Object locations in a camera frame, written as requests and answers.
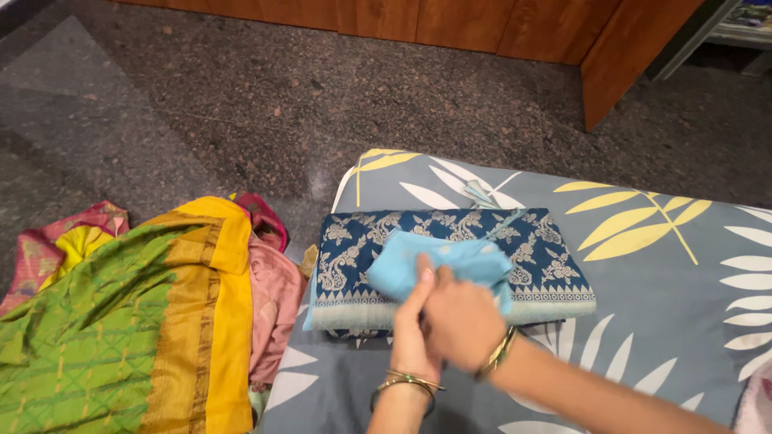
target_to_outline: granite floor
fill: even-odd
[[[299,259],[371,147],[772,207],[772,85],[685,66],[583,132],[578,68],[104,0],[0,41],[0,288],[15,236],[260,193]]]

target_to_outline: mattress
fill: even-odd
[[[598,298],[593,315],[522,329],[555,357],[730,426],[772,358],[772,212],[406,151],[371,150],[332,211],[468,208],[477,179],[504,208],[549,208]],[[296,320],[261,432],[364,432],[391,338],[334,340]],[[422,432],[583,432],[446,369]]]

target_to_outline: human hand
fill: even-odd
[[[447,266],[437,269],[424,312],[431,352],[467,371],[479,369],[506,332],[490,290],[456,281]]]
[[[418,315],[435,288],[435,275],[428,256],[418,255],[416,273],[418,283],[394,315],[394,343],[390,368],[439,384],[442,359],[429,354],[424,331],[418,323]]]

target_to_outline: wooden panel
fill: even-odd
[[[335,0],[258,0],[258,3],[263,21],[337,30]]]
[[[157,6],[159,8],[181,9],[183,11],[210,13],[207,0],[117,0],[132,5]]]
[[[415,42],[418,0],[337,0],[338,32]]]
[[[255,19],[258,21],[265,19],[259,0],[211,0],[209,8],[213,14],[217,15]]]
[[[495,53],[514,0],[421,0],[416,42]]]
[[[496,54],[578,65],[620,0],[516,0]]]
[[[625,94],[703,0],[622,0],[581,63],[587,131]]]

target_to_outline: bracelet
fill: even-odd
[[[430,381],[422,380],[420,378],[416,378],[416,377],[414,377],[414,376],[412,376],[410,374],[402,374],[401,372],[396,372],[396,371],[393,371],[393,372],[394,372],[393,375],[398,375],[399,378],[393,378],[391,380],[388,380],[388,381],[384,382],[383,384],[381,384],[380,386],[378,386],[378,388],[375,389],[375,392],[373,392],[373,395],[371,395],[371,397],[370,397],[370,412],[374,412],[375,411],[375,399],[376,399],[376,397],[378,397],[378,395],[380,395],[380,393],[381,393],[381,391],[383,389],[385,389],[385,388],[387,388],[389,386],[393,386],[393,385],[399,384],[399,383],[410,383],[410,384],[413,384],[413,385],[420,386],[421,388],[426,390],[426,393],[429,394],[429,398],[432,399],[431,401],[429,401],[429,406],[428,406],[428,409],[426,410],[426,413],[424,413],[424,418],[423,419],[426,419],[426,416],[430,415],[434,411],[434,407],[435,407],[436,398],[434,396],[434,392],[432,392],[432,388],[429,387],[429,385],[433,385],[434,383],[432,383]]]
[[[501,340],[498,346],[490,354],[486,363],[475,372],[475,381],[482,381],[487,378],[491,372],[495,371],[501,362],[506,358],[507,353],[510,352],[512,343],[517,338],[517,329],[510,327],[510,329],[504,334],[504,338]]]

